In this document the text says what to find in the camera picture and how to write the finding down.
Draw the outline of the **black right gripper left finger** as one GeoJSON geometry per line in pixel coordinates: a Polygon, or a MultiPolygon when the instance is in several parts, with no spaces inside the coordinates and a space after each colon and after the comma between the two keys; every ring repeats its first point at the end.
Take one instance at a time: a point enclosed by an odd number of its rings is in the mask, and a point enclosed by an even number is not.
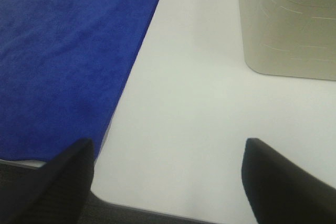
{"type": "Polygon", "coordinates": [[[1,223],[77,223],[93,174],[93,142],[79,139],[1,188],[1,223]]]}

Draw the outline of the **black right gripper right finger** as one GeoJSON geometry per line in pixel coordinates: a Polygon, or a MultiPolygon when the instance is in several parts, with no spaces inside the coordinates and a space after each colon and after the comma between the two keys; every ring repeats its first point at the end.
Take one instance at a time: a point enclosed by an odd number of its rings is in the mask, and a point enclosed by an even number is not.
{"type": "Polygon", "coordinates": [[[335,188],[258,138],[246,141],[241,175],[258,223],[335,223],[335,188]]]}

